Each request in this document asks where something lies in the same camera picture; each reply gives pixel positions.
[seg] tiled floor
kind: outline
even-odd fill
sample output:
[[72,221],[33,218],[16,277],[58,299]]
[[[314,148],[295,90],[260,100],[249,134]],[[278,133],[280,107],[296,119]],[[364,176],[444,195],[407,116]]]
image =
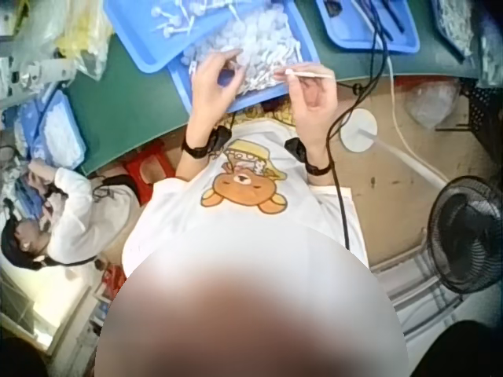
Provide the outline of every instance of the tiled floor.
[[[349,89],[340,88],[340,107],[354,101]],[[494,167],[478,141],[470,133],[440,133],[426,130],[415,123],[405,111],[405,94],[397,88],[396,115],[398,125],[410,147],[449,179],[474,174],[488,178]],[[377,119],[379,136],[388,144],[404,149],[391,120],[389,81],[383,79],[375,92],[362,104]],[[288,110],[276,111],[281,120],[292,121]],[[248,117],[264,116],[261,108],[248,109],[236,118],[243,122]],[[461,98],[445,126],[466,123],[468,102]],[[179,146],[184,129],[163,137],[167,156],[176,166],[180,158]],[[339,140],[333,142],[333,153],[342,186],[351,187],[358,209],[370,264],[382,262],[411,248],[426,226],[431,205],[437,191],[410,168],[379,147],[367,152],[348,152]]]

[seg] cartoon bear print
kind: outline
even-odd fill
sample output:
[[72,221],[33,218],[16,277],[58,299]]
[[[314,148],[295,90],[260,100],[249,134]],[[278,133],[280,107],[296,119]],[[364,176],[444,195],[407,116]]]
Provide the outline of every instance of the cartoon bear print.
[[276,181],[287,175],[270,162],[267,148],[250,141],[235,140],[225,151],[229,162],[201,198],[203,207],[218,206],[224,199],[245,207],[258,207],[264,214],[280,214],[288,206],[277,193]]

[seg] green workbench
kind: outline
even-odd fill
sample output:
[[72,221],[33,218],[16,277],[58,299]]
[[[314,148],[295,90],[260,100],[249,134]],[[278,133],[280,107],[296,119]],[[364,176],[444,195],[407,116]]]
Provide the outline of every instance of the green workbench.
[[[326,34],[314,0],[297,0],[321,62],[338,80],[368,75],[369,54],[336,47]],[[460,64],[435,30],[428,0],[409,0],[420,37],[420,51],[392,57],[396,75],[450,75],[476,78],[478,56]],[[77,123],[87,145],[84,174],[104,166],[152,139],[186,123],[185,111],[170,75],[142,73],[116,36],[110,42],[108,66],[100,82],[78,74],[68,88]]]

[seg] fan grill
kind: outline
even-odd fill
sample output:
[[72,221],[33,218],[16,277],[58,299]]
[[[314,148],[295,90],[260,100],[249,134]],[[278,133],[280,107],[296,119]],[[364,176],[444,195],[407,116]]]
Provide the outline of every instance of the fan grill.
[[440,280],[465,294],[501,279],[501,193],[460,177],[439,194],[428,222],[428,249]]

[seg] yellow hat graphic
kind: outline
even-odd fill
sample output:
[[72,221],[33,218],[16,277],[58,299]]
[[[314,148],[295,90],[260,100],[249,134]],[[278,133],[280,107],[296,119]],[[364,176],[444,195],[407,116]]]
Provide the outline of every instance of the yellow hat graphic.
[[226,149],[226,155],[229,155],[229,151],[241,152],[246,155],[253,155],[257,159],[266,162],[266,169],[264,171],[269,171],[273,173],[273,176],[269,175],[269,178],[274,181],[284,181],[287,177],[285,173],[279,171],[274,167],[274,165],[270,162],[270,152],[269,149],[264,148],[262,145],[258,145],[256,143],[252,143],[251,141],[244,140],[236,140],[229,145]]

